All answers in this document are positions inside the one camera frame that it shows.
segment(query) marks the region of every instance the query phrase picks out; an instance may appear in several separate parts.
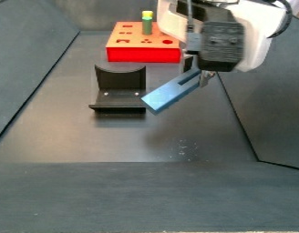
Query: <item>dark gray surface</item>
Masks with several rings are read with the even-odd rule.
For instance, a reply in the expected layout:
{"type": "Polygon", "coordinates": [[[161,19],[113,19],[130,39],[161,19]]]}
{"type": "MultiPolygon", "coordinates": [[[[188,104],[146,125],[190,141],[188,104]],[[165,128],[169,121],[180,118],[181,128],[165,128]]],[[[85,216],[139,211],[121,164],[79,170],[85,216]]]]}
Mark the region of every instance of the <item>dark gray surface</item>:
{"type": "Polygon", "coordinates": [[[0,164],[0,232],[299,231],[299,171],[261,163],[0,164]]]}
{"type": "Polygon", "coordinates": [[[0,133],[75,34],[49,0],[0,3],[0,133]]]}
{"type": "Polygon", "coordinates": [[[81,31],[113,30],[115,21],[142,21],[142,10],[156,11],[156,0],[53,1],[81,31]]]}
{"type": "Polygon", "coordinates": [[[217,78],[160,115],[97,118],[94,64],[146,65],[146,89],[178,75],[178,64],[107,63],[109,34],[82,34],[0,140],[0,162],[255,161],[217,78]]]}
{"type": "Polygon", "coordinates": [[[299,20],[260,67],[220,77],[259,159],[299,167],[299,20]]]}

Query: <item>red box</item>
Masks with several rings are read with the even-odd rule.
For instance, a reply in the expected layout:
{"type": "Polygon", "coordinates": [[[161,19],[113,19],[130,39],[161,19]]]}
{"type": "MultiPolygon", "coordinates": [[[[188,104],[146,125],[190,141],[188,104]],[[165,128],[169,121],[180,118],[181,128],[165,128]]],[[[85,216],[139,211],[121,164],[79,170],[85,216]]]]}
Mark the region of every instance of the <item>red box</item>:
{"type": "Polygon", "coordinates": [[[117,22],[105,46],[107,61],[178,63],[180,41],[160,32],[156,22],[152,32],[142,34],[142,22],[117,22]]]}

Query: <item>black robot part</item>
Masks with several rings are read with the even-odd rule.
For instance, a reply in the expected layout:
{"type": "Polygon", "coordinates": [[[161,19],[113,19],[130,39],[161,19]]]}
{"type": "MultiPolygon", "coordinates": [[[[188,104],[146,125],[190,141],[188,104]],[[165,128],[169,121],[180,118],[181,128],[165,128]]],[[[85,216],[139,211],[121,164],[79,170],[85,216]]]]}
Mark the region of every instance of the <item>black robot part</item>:
{"type": "MultiPolygon", "coordinates": [[[[177,0],[176,12],[186,15],[186,2],[177,0]]],[[[192,1],[192,17],[202,22],[197,66],[228,72],[242,57],[244,29],[232,13],[210,4],[192,1]]]]}

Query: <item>blue block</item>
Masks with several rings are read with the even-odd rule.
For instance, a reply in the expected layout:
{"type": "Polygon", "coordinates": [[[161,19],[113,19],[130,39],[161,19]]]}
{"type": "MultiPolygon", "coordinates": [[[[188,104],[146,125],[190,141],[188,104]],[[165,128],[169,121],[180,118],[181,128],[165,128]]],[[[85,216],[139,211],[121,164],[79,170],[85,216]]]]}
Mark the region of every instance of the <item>blue block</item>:
{"type": "Polygon", "coordinates": [[[148,110],[157,114],[198,87],[200,70],[192,68],[142,97],[148,110]]]}

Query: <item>yellow dot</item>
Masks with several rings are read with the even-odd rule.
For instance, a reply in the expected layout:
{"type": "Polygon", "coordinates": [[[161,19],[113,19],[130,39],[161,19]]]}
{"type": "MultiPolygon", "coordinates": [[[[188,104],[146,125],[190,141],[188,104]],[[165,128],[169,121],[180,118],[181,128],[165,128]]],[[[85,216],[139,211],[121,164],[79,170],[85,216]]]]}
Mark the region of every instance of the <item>yellow dot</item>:
{"type": "Polygon", "coordinates": [[[142,11],[142,17],[153,17],[152,11],[142,11]]]}

